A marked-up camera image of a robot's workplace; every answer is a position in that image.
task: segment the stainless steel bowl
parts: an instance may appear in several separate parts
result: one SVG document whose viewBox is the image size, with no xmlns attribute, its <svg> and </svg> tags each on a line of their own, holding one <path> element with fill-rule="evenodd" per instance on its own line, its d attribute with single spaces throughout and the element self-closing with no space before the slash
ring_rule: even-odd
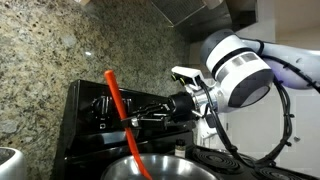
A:
<svg viewBox="0 0 320 180">
<path fill-rule="evenodd" d="M 206 167 L 183 158 L 154 154 L 141 154 L 140 157 L 153 180 L 218 179 Z M 124 157 L 112 163 L 101 177 L 101 180 L 110 179 L 145 180 L 133 156 Z"/>
<path fill-rule="evenodd" d="M 0 179 L 27 179 L 27 164 L 21 151 L 0 147 Z"/>
</svg>

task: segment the black stove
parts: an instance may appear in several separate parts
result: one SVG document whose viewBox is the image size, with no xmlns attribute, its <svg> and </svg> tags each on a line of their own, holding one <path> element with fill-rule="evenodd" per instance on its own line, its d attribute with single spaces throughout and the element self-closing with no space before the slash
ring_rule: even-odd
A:
<svg viewBox="0 0 320 180">
<path fill-rule="evenodd" d="M 166 97 L 120 89 L 130 114 L 148 103 L 165 103 Z M 186 158 L 208 167 L 219 180 L 315 180 L 279 167 L 248 168 L 225 150 L 193 144 L 192 122 L 169 125 L 166 130 L 135 130 L 140 153 L 173 154 L 176 139 L 184 139 Z M 98 180 L 114 161 L 129 156 L 125 133 L 107 85 L 78 80 L 71 83 L 60 127 L 52 180 Z M 253 158 L 242 155 L 248 163 Z"/>
</svg>

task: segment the stove knob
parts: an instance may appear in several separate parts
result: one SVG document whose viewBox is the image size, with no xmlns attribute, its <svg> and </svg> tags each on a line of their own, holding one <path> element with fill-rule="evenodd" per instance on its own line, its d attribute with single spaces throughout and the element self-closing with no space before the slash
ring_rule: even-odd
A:
<svg viewBox="0 0 320 180">
<path fill-rule="evenodd" d="M 92 106 L 96 118 L 106 120 L 111 113 L 111 98 L 108 96 L 101 96 L 93 102 Z"/>
</svg>

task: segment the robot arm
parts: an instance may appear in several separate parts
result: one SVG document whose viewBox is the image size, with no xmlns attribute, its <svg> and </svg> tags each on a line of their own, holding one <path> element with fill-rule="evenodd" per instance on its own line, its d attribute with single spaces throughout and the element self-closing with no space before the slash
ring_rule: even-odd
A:
<svg viewBox="0 0 320 180">
<path fill-rule="evenodd" d="M 274 76 L 289 88 L 313 87 L 320 93 L 320 51 L 240 39 L 231 30 L 220 30 L 205 40 L 201 61 L 216 82 L 209 92 L 218 113 L 256 103 L 269 92 Z M 204 81 L 200 70 L 174 67 L 172 72 L 198 110 L 208 103 L 197 82 Z"/>
</svg>

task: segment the metal bowl rim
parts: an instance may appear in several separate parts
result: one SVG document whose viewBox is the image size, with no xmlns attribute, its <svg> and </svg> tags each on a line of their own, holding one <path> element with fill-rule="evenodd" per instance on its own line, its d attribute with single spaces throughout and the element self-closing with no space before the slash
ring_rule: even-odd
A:
<svg viewBox="0 0 320 180">
<path fill-rule="evenodd" d="M 154 154 L 154 153 L 142 153 L 140 154 L 140 157 L 146 157 L 146 156 L 162 156 L 162 157 L 171 157 L 171 158 L 176 158 L 176 159 L 182 159 L 184 161 L 187 161 L 187 162 L 190 162 L 190 163 L 193 163 L 195 166 L 199 167 L 200 169 L 203 169 L 204 171 L 207 171 L 209 174 L 211 174 L 212 176 L 214 176 L 216 179 L 218 179 L 218 177 L 215 175 L 215 173 L 208 167 L 200 164 L 200 163 L 197 163 L 195 161 L 192 161 L 192 160 L 189 160 L 189 159 L 186 159 L 186 158 L 181 158 L 181 157 L 178 157 L 178 156 L 173 156 L 173 155 L 164 155 L 164 154 Z M 125 156 L 123 158 L 120 158 L 116 161 L 114 161 L 113 163 L 111 163 L 102 173 L 101 175 L 101 178 L 100 180 L 104 180 L 103 178 L 106 176 L 107 172 L 112 168 L 112 166 L 114 166 L 115 164 L 121 162 L 121 161 L 124 161 L 125 159 L 133 159 L 133 156 L 132 155 L 129 155 L 129 156 Z"/>
</svg>

